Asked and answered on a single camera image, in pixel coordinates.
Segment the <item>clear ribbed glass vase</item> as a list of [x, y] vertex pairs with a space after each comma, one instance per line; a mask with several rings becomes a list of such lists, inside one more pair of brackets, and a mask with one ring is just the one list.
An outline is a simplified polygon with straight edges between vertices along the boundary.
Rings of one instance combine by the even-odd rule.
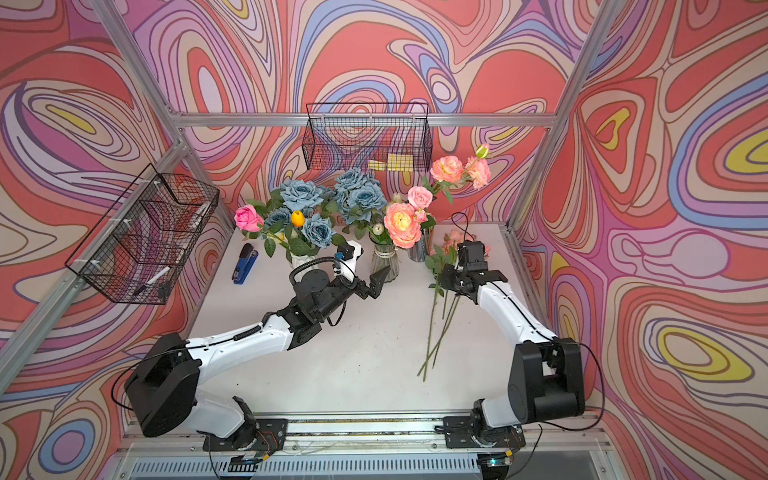
[[397, 247], [392, 243], [373, 243], [373, 247], [374, 252], [371, 261], [371, 273], [375, 274], [383, 269], [387, 269], [387, 275], [384, 282], [393, 282], [400, 272]]

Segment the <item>light pink rose stem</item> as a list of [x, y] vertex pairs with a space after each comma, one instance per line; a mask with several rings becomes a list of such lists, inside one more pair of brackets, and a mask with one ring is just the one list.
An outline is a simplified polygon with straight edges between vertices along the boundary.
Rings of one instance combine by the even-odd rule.
[[[465, 242], [465, 241], [475, 241], [476, 240], [476, 237], [471, 232], [469, 232], [468, 230], [466, 230], [466, 229], [458, 229], [458, 230], [462, 231], [463, 234], [464, 234], [464, 241], [463, 242]], [[438, 339], [436, 341], [436, 345], [433, 347], [432, 353], [430, 354], [431, 366], [432, 367], [435, 367], [436, 364], [437, 364], [437, 359], [439, 357], [439, 353], [441, 351], [441, 347], [442, 347], [443, 341], [444, 341], [447, 333], [449, 332], [449, 330], [450, 330], [450, 328], [451, 328], [451, 326], [453, 324], [453, 319], [454, 319], [454, 316], [455, 316], [456, 311], [458, 309], [458, 305], [460, 303], [460, 297], [456, 293], [452, 293], [451, 291], [448, 290], [447, 287], [442, 287], [440, 285], [440, 280], [441, 280], [441, 275], [442, 275], [443, 268], [445, 266], [447, 266], [447, 265], [451, 265], [451, 266], [454, 266], [454, 267], [459, 265], [459, 244], [458, 244], [458, 260], [457, 260], [456, 265], [451, 265], [451, 264], [449, 264], [447, 262], [447, 257], [445, 255], [443, 249], [442, 249], [442, 245], [439, 246], [439, 247], [436, 247], [435, 248], [435, 253], [431, 256], [432, 267], [430, 268], [430, 270], [431, 270], [431, 272], [433, 274], [433, 277], [434, 277], [434, 281], [433, 281], [434, 286], [432, 287], [432, 289], [435, 291], [435, 293], [437, 295], [437, 299], [442, 299], [443, 303], [444, 303], [445, 293], [449, 294], [449, 296], [448, 296], [448, 317], [447, 317], [446, 320], [442, 319], [442, 309], [441, 309], [441, 319], [442, 319], [443, 325], [442, 325], [441, 330], [440, 330], [440, 335], [439, 335], [439, 337], [438, 337]]]

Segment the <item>white ribbed ceramic vase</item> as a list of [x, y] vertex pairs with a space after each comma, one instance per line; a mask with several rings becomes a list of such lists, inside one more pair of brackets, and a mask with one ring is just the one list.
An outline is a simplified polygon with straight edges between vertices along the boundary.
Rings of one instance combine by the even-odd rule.
[[297, 269], [305, 264], [308, 264], [311, 261], [314, 261], [317, 258], [316, 255], [291, 255], [290, 264], [293, 269]]

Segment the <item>pink peony bunch glass vase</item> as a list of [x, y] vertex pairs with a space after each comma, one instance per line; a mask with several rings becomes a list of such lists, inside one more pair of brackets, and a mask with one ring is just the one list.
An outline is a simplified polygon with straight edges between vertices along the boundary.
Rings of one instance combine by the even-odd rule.
[[368, 227], [369, 237], [379, 245], [392, 245], [407, 250], [421, 240], [429, 240], [437, 221], [430, 213], [435, 201], [432, 190], [424, 186], [411, 187], [403, 199], [395, 198], [373, 216]]

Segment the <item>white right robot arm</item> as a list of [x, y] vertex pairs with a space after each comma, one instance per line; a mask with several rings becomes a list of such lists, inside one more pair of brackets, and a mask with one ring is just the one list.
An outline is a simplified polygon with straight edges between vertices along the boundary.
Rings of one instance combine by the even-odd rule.
[[515, 296], [507, 278], [488, 268], [479, 241], [458, 245], [457, 260], [442, 268], [440, 285], [466, 297], [494, 320], [513, 347], [506, 390], [479, 399], [466, 416], [447, 416], [435, 431], [449, 449], [524, 446], [522, 427], [552, 425], [580, 416], [586, 408], [583, 345], [556, 336]]

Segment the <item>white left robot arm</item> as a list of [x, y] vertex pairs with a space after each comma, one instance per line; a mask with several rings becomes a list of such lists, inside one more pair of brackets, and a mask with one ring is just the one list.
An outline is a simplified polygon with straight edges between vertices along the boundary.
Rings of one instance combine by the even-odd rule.
[[343, 261], [335, 267], [334, 278], [312, 267], [292, 271], [294, 296], [288, 305], [252, 325], [189, 340], [176, 333], [162, 336], [124, 386], [142, 434], [157, 438], [184, 428], [205, 435], [207, 450], [280, 450], [281, 440], [264, 431], [242, 398], [219, 397], [202, 386], [240, 364], [304, 345], [352, 296], [378, 298], [389, 273], [382, 268], [363, 281]]

